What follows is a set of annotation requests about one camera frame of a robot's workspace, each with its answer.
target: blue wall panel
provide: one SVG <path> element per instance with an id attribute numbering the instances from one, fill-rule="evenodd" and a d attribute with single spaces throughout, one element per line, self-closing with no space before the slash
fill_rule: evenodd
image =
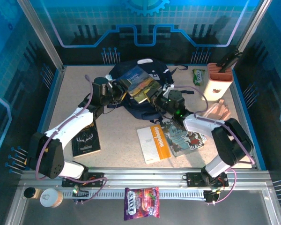
<path id="1" fill-rule="evenodd" d="M 108 47 L 116 47 L 122 61 L 154 57 L 167 63 L 193 63 L 192 53 L 197 47 L 199 52 L 212 53 L 209 61 L 216 61 L 236 46 L 258 3 L 32 1 L 65 64 L 104 64 L 101 53 Z"/>
<path id="2" fill-rule="evenodd" d="M 9 155 L 16 157 L 11 147 L 28 148 L 55 70 L 17 2 L 0 1 L 0 224 L 5 223 L 22 170 L 5 167 L 13 163 Z"/>
<path id="3" fill-rule="evenodd" d="M 235 72 L 266 168 L 281 180 L 281 0 L 272 1 Z"/>

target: book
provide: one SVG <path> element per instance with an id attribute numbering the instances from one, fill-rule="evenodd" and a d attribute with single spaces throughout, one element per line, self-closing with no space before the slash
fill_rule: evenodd
<path id="1" fill-rule="evenodd" d="M 73 157 L 84 156 L 100 150 L 96 122 L 86 126 L 72 139 Z"/>
<path id="2" fill-rule="evenodd" d="M 128 81 L 127 92 L 138 103 L 142 103 L 147 100 L 146 93 L 150 89 L 159 89 L 161 84 L 154 80 L 146 71 L 139 66 L 135 66 L 127 73 L 122 75 L 120 79 L 126 79 Z"/>
<path id="3" fill-rule="evenodd" d="M 169 146 L 159 124 L 138 129 L 137 134 L 146 164 L 171 157 Z"/>
<path id="4" fill-rule="evenodd" d="M 175 157 L 179 157 L 204 146 L 207 138 L 197 132 L 189 132 L 175 127 L 171 120 L 163 119 L 160 123 L 165 138 Z"/>

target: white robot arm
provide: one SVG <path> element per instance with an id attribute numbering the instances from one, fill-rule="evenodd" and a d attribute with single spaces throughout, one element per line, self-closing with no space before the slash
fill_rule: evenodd
<path id="1" fill-rule="evenodd" d="M 69 118 L 75 117 L 66 124 L 63 122 L 62 128 L 58 125 L 45 134 L 36 133 L 32 137 L 27 165 L 32 169 L 36 168 L 40 149 L 48 138 L 55 131 L 58 131 L 48 144 L 39 172 L 52 179 L 61 176 L 83 180 L 86 177 L 84 173 L 88 173 L 88 169 L 79 163 L 65 161 L 63 149 L 77 133 L 103 113 L 105 105 L 120 102 L 125 96 L 126 89 L 125 82 L 114 81 L 111 85 L 105 78 L 96 78 L 93 82 L 93 97 L 89 105 L 87 105 L 87 96 Z M 227 169 L 238 163 L 245 156 L 245 151 L 250 152 L 252 150 L 252 142 L 235 119 L 216 121 L 196 116 L 185 108 L 184 98 L 178 90 L 171 90 L 165 96 L 164 90 L 151 89 L 146 95 L 151 105 L 158 112 L 167 112 L 172 116 L 171 119 L 176 127 L 198 132 L 214 139 L 218 156 L 201 170 L 201 179 L 204 180 L 205 185 L 211 184 Z M 234 138 L 237 140 L 231 140 L 229 130 L 233 131 Z"/>

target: backpack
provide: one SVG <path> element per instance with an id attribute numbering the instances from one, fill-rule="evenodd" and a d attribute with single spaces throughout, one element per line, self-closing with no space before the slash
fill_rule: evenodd
<path id="1" fill-rule="evenodd" d="M 153 79 L 158 81 L 161 86 L 174 83 L 172 75 L 177 68 L 170 72 L 163 62 L 151 58 L 119 63 L 114 66 L 109 75 L 111 75 L 112 79 L 118 79 L 135 66 L 139 66 L 146 71 Z M 193 94 L 193 91 L 184 90 L 182 93 Z M 109 104 L 107 108 L 118 108 L 120 106 L 123 106 L 129 113 L 139 120 L 149 120 L 153 123 L 155 123 L 154 120 L 156 119 L 162 120 L 162 114 L 157 112 L 148 101 L 139 104 L 129 94 L 126 94 L 121 104 L 116 106 Z"/>

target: orange notebook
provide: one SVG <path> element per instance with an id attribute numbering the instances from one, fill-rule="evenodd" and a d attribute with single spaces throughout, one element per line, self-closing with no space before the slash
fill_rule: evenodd
<path id="1" fill-rule="evenodd" d="M 171 157 L 167 140 L 159 124 L 138 129 L 137 134 L 146 164 Z"/>

